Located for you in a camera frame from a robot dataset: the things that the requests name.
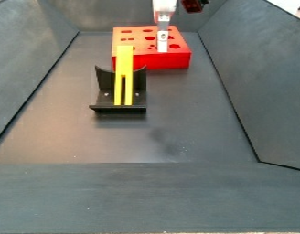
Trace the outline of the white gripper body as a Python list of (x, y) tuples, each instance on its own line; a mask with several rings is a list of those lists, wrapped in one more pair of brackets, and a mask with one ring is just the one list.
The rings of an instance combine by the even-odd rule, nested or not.
[(177, 6), (177, 0), (152, 0), (153, 21), (170, 19)]

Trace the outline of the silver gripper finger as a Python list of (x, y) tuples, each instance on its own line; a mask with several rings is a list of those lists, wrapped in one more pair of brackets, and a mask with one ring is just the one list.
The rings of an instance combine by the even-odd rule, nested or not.
[(157, 14), (157, 51), (166, 52), (169, 14), (160, 12)]

